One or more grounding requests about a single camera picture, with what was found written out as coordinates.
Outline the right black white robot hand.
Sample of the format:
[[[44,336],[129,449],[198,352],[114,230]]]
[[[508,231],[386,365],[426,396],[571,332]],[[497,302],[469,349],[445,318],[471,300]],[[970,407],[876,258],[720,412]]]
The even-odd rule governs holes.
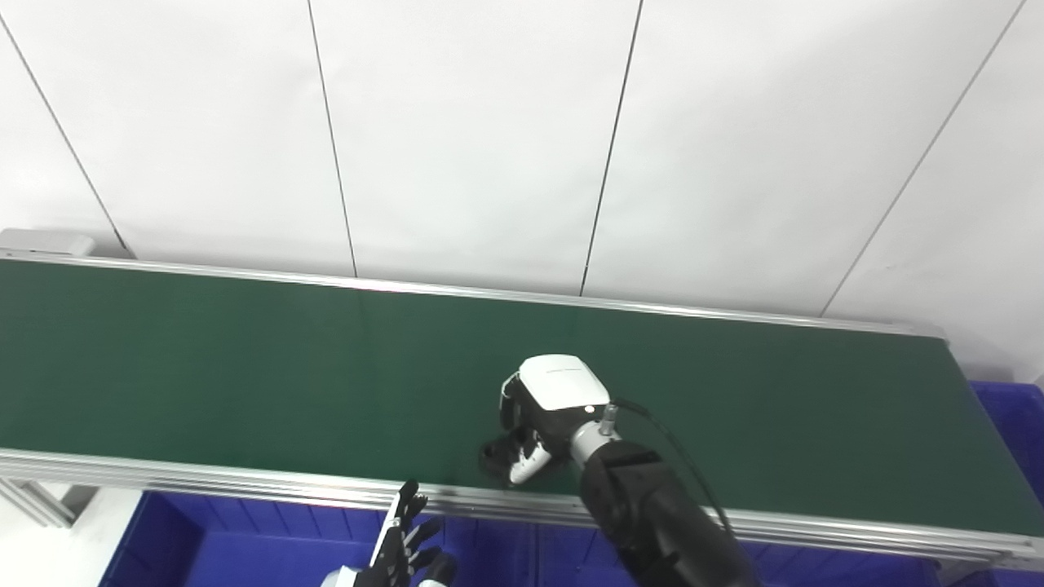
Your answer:
[[[502,384],[498,417],[504,436],[487,449],[501,479],[518,486],[551,465],[584,466],[593,452],[618,439],[604,423],[612,399],[604,384],[575,355],[526,358]]]

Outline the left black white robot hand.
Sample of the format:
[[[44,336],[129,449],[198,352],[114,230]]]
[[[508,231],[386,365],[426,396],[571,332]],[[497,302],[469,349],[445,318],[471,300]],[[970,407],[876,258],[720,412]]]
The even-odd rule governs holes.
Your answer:
[[[408,479],[392,498],[378,539],[365,568],[340,566],[328,573],[323,586],[451,586],[458,576],[458,560],[428,542],[444,531],[444,521],[416,519],[428,504],[420,483]]]

